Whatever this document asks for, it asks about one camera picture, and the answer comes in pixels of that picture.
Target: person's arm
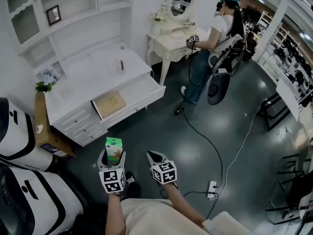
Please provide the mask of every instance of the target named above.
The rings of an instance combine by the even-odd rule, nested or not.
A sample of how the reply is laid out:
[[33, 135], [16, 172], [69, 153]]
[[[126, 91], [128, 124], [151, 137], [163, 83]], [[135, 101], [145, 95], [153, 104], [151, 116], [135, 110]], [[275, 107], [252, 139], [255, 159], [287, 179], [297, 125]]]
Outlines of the person's arm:
[[202, 223], [205, 221], [205, 218], [187, 202], [183, 195], [177, 190], [175, 185], [165, 184], [164, 188], [173, 204], [174, 209], [198, 225], [200, 228], [203, 228]]
[[196, 42], [195, 47], [200, 49], [214, 49], [220, 38], [220, 35], [221, 33], [217, 29], [212, 28], [209, 39], [207, 41]]
[[108, 219], [106, 235], [125, 235], [126, 225], [119, 197], [114, 193], [109, 194]]

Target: jeans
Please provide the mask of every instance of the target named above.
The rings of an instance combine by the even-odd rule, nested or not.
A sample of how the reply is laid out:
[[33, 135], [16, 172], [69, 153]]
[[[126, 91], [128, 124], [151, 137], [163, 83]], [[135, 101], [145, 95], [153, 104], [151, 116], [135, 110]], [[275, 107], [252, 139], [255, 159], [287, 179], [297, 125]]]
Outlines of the jeans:
[[196, 60], [191, 64], [190, 80], [193, 84], [189, 81], [187, 89], [185, 90], [185, 97], [190, 103], [198, 103], [205, 89], [205, 82], [207, 82], [207, 79], [212, 73], [209, 67], [209, 55], [210, 51], [203, 49], [198, 53]]

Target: flower vase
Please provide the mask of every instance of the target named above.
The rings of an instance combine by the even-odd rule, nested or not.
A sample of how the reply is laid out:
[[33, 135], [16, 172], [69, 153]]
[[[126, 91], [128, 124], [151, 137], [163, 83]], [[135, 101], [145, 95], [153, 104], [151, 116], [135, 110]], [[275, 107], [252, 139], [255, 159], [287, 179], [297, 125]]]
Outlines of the flower vase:
[[152, 30], [151, 30], [152, 35], [154, 36], [159, 36], [161, 33], [161, 25], [160, 22], [155, 21], [153, 26], [152, 26]]

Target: green plant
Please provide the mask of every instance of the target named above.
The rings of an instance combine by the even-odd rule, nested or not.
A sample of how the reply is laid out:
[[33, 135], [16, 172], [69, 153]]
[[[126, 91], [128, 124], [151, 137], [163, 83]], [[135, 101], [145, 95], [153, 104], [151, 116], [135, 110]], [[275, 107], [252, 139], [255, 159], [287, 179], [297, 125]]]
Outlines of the green plant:
[[49, 83], [47, 85], [44, 84], [44, 82], [36, 83], [35, 90], [37, 92], [50, 92], [52, 90], [52, 86], [55, 85], [55, 82]]

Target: power strip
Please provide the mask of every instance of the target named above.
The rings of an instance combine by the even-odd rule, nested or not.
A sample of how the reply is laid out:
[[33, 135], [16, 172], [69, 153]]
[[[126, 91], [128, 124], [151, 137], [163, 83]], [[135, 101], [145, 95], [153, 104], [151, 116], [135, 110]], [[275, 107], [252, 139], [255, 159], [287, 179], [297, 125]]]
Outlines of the power strip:
[[216, 187], [216, 182], [211, 181], [209, 184], [209, 191], [208, 191], [209, 193], [207, 194], [207, 198], [210, 200], [213, 200], [216, 197], [215, 187]]

